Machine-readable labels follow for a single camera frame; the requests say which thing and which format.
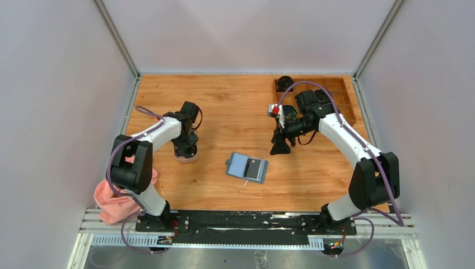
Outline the blue leather card holder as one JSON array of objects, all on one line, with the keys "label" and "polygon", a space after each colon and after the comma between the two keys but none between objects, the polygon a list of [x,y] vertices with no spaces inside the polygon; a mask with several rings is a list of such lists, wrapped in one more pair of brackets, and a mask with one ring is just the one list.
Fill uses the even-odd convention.
[{"label": "blue leather card holder", "polygon": [[259,158],[253,158],[247,155],[239,154],[237,152],[232,152],[230,157],[225,161],[225,164],[226,164],[225,174],[231,177],[246,180],[247,182],[263,184],[266,177],[267,169],[268,169],[268,161],[259,159],[261,160],[259,177],[257,180],[252,180],[244,176],[246,163],[249,158],[259,159]]}]

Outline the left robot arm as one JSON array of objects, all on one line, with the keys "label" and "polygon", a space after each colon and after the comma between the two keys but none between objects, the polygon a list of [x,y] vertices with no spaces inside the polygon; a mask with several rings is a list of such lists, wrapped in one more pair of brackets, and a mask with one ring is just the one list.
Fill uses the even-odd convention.
[{"label": "left robot arm", "polygon": [[157,231],[166,231],[174,222],[170,204],[152,183],[153,155],[172,142],[174,157],[191,163],[198,157],[197,129],[203,119],[202,109],[186,101],[178,112],[158,115],[137,105],[136,111],[157,119],[157,123],[131,136],[118,135],[106,168],[106,180],[118,197],[132,199],[139,207],[139,216]]}]

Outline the black VIP card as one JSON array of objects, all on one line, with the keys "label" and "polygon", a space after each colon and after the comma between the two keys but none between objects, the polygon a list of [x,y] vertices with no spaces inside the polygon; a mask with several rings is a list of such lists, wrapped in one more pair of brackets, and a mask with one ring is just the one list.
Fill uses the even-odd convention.
[{"label": "black VIP card", "polygon": [[261,160],[249,158],[246,163],[244,176],[248,179],[257,180],[259,177],[260,166]]}]

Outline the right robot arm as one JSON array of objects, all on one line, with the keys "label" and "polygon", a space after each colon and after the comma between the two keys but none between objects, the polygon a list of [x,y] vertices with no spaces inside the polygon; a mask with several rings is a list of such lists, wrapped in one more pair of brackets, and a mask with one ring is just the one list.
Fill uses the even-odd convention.
[{"label": "right robot arm", "polygon": [[301,117],[291,121],[285,120],[281,104],[268,107],[268,116],[275,118],[277,125],[270,154],[290,154],[300,136],[319,132],[336,145],[353,167],[348,192],[321,208],[322,231],[334,234],[351,216],[400,196],[397,156],[382,152],[362,138],[339,112],[330,93],[306,90],[297,94],[295,101]]}]

